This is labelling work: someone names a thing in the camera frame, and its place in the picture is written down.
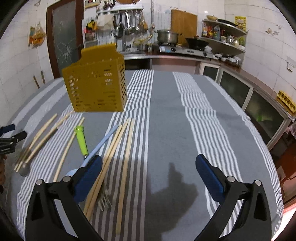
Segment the person's left hand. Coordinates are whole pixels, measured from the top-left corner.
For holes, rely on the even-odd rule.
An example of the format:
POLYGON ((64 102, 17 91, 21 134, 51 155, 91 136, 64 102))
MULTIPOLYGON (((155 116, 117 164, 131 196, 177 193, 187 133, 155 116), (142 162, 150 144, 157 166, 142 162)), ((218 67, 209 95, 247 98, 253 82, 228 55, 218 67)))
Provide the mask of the person's left hand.
POLYGON ((5 176, 5 160, 7 159, 6 155, 1 155, 1 159, 0 159, 0 185, 3 185, 5 180, 6 180, 6 176, 5 176))

